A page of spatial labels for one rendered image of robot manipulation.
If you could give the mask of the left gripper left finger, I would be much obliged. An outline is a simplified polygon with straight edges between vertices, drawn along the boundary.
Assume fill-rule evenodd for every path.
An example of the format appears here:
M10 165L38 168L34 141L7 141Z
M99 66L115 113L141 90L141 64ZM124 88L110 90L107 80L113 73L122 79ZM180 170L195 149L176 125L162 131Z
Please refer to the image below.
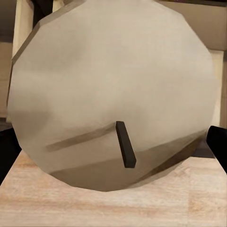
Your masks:
M0 185L11 169L22 148L20 147L14 128L0 132Z

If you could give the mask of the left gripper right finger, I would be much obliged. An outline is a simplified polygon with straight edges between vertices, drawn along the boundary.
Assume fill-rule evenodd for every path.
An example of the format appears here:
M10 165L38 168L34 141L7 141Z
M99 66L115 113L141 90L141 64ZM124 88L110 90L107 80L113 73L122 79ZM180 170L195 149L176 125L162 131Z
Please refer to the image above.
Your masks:
M227 173L227 129L211 125L207 133L206 142Z

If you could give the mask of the pillar candle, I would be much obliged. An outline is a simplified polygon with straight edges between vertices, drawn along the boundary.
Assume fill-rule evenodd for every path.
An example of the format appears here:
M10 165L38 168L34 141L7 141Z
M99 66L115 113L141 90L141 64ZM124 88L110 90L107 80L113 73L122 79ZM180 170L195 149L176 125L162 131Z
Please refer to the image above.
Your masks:
M218 96L210 51L153 0L74 0L12 59L7 111L45 173L78 188L139 188L187 160Z

